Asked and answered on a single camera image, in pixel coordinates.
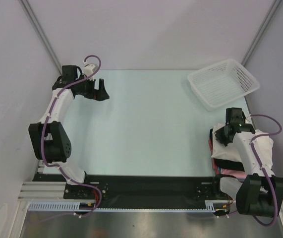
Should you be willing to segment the white t shirt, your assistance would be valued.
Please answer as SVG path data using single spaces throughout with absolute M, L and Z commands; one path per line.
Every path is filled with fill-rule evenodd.
M 255 134 L 239 135 L 232 142 L 237 149 L 244 171 L 248 174 L 260 173 L 260 168 L 265 167 L 268 171 L 273 166 L 273 140 L 268 136 L 258 137 L 251 140 Z

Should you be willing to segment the white perforated plastic basket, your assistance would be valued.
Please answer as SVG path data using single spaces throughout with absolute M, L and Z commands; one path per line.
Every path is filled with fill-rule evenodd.
M 192 92 L 208 111 L 258 90 L 258 80 L 238 61 L 226 59 L 188 75 Z

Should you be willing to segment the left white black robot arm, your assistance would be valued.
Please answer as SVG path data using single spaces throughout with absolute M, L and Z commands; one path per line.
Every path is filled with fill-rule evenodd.
M 63 127 L 70 104 L 76 96 L 95 101 L 108 100 L 103 79 L 96 81 L 99 66 L 85 63 L 84 68 L 76 65 L 62 66 L 62 75 L 52 86 L 52 98 L 39 122 L 28 127 L 32 147 L 38 160 L 48 168 L 56 168 L 68 184 L 76 185 L 75 193 L 81 198 L 91 195 L 92 186 L 85 182 L 85 172 L 70 158 L 72 145 Z

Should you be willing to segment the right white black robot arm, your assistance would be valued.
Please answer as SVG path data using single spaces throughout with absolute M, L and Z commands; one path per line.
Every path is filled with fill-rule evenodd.
M 241 215 L 272 218 L 278 217 L 283 201 L 283 178 L 272 171 L 263 154 L 260 138 L 271 138 L 282 131 L 256 134 L 253 125 L 247 123 L 241 108 L 227 108 L 225 125 L 214 136 L 223 146 L 233 144 L 237 150 L 246 174 L 243 182 L 229 175 L 221 175 L 219 182 L 211 186 L 211 193 L 217 199 L 226 195 L 235 199 L 236 208 Z

